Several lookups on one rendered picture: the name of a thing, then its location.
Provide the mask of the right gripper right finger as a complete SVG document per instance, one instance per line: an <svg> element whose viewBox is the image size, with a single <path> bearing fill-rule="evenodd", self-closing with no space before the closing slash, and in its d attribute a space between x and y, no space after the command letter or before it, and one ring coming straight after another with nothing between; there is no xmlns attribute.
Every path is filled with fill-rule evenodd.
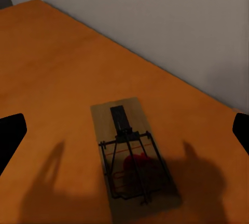
<svg viewBox="0 0 249 224"><path fill-rule="evenodd" d="M232 131L249 155L249 115L237 113Z"/></svg>

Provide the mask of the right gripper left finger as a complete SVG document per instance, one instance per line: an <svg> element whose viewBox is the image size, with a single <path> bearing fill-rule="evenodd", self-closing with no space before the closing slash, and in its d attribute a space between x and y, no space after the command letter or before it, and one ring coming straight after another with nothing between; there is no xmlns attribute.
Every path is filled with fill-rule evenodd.
<svg viewBox="0 0 249 224"><path fill-rule="evenodd" d="M23 113L0 119L0 175L27 133Z"/></svg>

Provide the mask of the mousetrap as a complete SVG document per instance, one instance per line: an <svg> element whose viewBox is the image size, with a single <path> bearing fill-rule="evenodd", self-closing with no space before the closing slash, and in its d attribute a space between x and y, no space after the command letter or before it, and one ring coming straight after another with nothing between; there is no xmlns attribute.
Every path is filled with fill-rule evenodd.
<svg viewBox="0 0 249 224"><path fill-rule="evenodd" d="M90 108L113 224L183 206L139 99Z"/></svg>

